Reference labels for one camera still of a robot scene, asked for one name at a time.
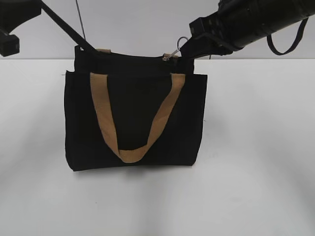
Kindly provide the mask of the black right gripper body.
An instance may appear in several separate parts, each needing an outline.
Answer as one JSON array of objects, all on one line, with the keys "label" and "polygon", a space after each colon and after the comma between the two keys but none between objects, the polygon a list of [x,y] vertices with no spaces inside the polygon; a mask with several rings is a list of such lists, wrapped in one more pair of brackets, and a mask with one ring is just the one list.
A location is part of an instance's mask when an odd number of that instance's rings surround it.
[{"label": "black right gripper body", "polygon": [[221,0],[215,13],[197,18],[189,28],[194,39],[207,36],[229,49],[242,49],[271,33],[263,16],[260,0]]}]

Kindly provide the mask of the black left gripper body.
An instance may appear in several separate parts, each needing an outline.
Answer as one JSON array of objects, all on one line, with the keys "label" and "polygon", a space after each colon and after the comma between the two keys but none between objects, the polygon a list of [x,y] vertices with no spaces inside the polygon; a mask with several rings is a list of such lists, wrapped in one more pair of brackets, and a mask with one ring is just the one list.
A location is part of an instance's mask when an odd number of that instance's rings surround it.
[{"label": "black left gripper body", "polygon": [[41,0],[0,0],[0,29],[11,33],[42,11]]}]

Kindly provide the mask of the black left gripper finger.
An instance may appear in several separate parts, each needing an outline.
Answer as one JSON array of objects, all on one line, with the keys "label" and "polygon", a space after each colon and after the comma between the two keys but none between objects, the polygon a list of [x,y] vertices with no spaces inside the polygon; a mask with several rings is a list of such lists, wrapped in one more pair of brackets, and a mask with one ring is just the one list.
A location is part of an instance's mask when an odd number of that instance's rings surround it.
[{"label": "black left gripper finger", "polygon": [[40,1],[42,10],[76,43],[76,46],[86,53],[98,53],[76,30],[56,14],[44,1]]}]

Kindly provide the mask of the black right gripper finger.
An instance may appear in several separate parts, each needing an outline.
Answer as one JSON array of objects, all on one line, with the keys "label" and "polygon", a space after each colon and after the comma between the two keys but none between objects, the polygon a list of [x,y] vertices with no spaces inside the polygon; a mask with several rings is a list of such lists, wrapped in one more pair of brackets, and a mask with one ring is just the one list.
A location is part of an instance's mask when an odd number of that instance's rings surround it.
[{"label": "black right gripper finger", "polygon": [[197,59],[204,56],[225,56],[233,53],[233,43],[218,32],[191,32],[191,38],[181,47],[182,57]]}]

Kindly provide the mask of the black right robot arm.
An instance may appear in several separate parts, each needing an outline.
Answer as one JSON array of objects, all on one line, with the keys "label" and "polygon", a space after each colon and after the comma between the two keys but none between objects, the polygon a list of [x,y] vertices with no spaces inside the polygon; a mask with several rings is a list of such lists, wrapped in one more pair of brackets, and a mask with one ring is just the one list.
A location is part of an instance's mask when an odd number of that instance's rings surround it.
[{"label": "black right robot arm", "polygon": [[[313,0],[221,0],[215,13],[189,24],[191,38],[180,52],[187,59],[225,56],[266,38],[274,54],[286,55],[296,49],[314,13]],[[293,44],[287,51],[279,52],[272,34],[297,22],[300,26]]]}]

